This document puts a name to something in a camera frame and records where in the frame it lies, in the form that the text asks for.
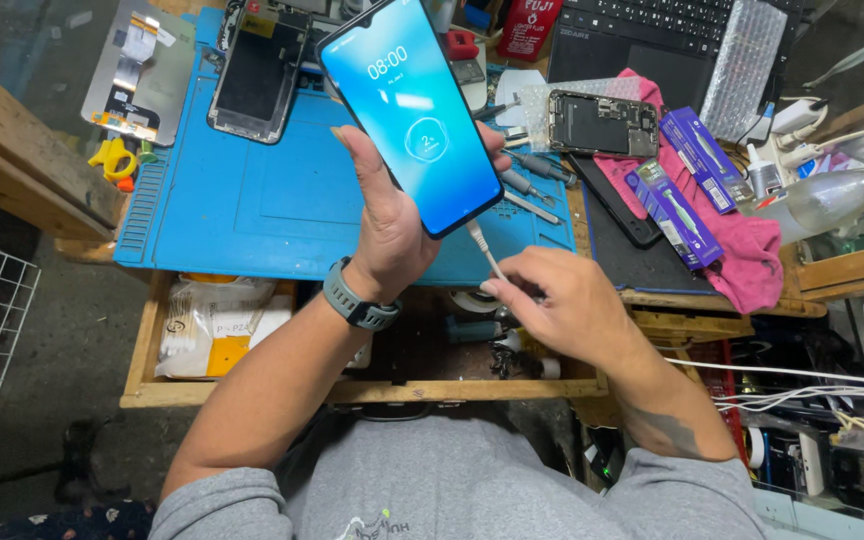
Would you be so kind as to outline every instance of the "man's right hand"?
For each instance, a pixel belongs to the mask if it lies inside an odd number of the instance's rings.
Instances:
[[[511,283],[491,278],[481,289],[508,306],[525,330],[546,346],[606,374],[630,355],[655,354],[594,260],[530,246],[498,266]],[[545,296],[542,302],[532,299],[536,289]]]

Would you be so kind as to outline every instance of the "glue bottle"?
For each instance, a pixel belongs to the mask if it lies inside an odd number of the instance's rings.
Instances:
[[[864,213],[864,168],[800,179],[739,210],[777,221],[782,245],[821,235]]]
[[[746,168],[749,171],[751,190],[755,192],[756,199],[764,199],[769,194],[770,186],[781,186],[783,181],[779,178],[776,165],[759,157],[754,144],[750,144],[748,148],[750,164]]]

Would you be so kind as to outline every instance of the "yellow tool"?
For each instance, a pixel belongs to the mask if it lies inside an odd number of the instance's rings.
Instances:
[[[115,169],[118,168],[119,161],[123,158],[128,158],[128,164],[121,171],[116,171]],[[136,172],[138,159],[136,159],[134,153],[126,150],[122,137],[118,137],[113,140],[102,141],[102,147],[99,148],[99,151],[95,155],[92,155],[88,164],[93,167],[102,165],[105,179],[115,183]]]

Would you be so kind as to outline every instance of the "plastic bag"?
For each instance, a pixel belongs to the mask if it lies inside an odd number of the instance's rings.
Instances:
[[[181,279],[169,290],[155,375],[215,380],[291,317],[294,281]]]

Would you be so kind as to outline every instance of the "bubble wrap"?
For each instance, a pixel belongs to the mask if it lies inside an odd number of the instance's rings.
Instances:
[[[736,0],[699,119],[715,139],[736,142],[752,126],[788,15],[765,2]]]
[[[529,132],[529,141],[533,152],[548,152],[549,146],[549,93],[552,91],[582,92],[597,96],[638,101],[639,77],[621,77],[616,79],[570,80],[552,84],[535,84],[523,86],[518,99],[525,115],[525,128]]]

